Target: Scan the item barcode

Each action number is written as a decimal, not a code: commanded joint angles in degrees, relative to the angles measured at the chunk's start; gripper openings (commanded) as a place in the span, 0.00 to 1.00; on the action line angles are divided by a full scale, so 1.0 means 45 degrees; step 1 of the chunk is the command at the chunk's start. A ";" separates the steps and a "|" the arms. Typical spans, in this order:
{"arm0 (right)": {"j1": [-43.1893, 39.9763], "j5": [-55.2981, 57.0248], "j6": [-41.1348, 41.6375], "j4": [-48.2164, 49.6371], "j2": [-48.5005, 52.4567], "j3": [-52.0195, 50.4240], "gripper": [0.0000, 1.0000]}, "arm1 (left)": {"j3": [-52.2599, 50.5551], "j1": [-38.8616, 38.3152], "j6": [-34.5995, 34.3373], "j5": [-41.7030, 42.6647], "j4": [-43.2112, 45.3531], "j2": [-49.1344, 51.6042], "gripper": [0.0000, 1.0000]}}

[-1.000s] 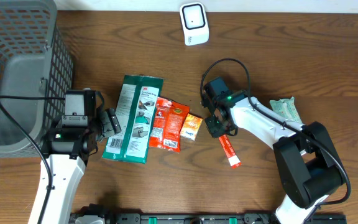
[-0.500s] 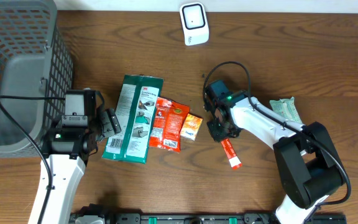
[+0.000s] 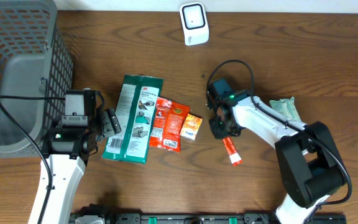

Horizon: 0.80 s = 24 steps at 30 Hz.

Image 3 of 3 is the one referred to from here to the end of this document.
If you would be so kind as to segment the orange white small packet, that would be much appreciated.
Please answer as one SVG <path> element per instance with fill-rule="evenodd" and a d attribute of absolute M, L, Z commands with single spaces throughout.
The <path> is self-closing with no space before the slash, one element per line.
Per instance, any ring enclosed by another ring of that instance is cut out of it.
<path fill-rule="evenodd" d="M 202 122 L 202 118 L 188 113 L 181 128 L 180 136 L 195 141 Z"/>

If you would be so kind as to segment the green white packet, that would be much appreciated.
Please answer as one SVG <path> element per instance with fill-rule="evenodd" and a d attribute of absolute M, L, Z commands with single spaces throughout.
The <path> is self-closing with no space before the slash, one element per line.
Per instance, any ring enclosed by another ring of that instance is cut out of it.
<path fill-rule="evenodd" d="M 102 158 L 145 164 L 163 78 L 125 75 L 116 106 L 121 132 L 108 138 Z"/>

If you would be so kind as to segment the red snack bag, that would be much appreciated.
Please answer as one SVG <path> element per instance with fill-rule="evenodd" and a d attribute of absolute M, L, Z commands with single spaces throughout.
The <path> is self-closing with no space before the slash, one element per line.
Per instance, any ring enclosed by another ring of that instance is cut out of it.
<path fill-rule="evenodd" d="M 190 107 L 158 97 L 149 146 L 180 152 L 180 131 Z"/>

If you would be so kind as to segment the red stick packet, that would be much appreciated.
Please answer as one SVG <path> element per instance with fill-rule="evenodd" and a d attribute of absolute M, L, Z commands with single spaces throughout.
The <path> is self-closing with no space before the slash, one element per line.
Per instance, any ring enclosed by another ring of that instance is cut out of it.
<path fill-rule="evenodd" d="M 229 155 L 230 162 L 233 166 L 238 166 L 242 163 L 242 159 L 230 137 L 223 139 L 224 146 Z"/>

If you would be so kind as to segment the mint green snack packet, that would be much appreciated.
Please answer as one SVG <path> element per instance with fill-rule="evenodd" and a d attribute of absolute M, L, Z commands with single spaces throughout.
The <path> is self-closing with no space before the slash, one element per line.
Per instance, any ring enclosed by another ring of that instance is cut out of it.
<path fill-rule="evenodd" d="M 300 116 L 295 107 L 295 98 L 270 100 L 270 106 L 287 118 L 301 122 Z"/>

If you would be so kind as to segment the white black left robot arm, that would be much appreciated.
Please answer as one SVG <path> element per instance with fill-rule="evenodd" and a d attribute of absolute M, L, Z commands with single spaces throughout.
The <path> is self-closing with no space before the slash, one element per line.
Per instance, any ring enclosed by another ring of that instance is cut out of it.
<path fill-rule="evenodd" d="M 29 223 L 68 223 L 89 156 L 98 143 L 121 132 L 114 109 L 96 90 L 68 90 L 64 112 L 42 138 L 40 180 Z"/>

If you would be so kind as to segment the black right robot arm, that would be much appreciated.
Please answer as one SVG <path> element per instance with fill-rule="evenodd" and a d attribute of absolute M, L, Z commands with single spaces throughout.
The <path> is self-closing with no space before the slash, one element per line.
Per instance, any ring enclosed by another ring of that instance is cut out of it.
<path fill-rule="evenodd" d="M 220 78 L 206 85 L 209 120 L 216 139 L 237 137 L 248 129 L 275 149 L 287 194 L 276 209 L 279 223 L 307 223 L 342 186 L 349 174 L 328 127 L 306 124 L 267 106 L 252 90 L 234 91 Z"/>

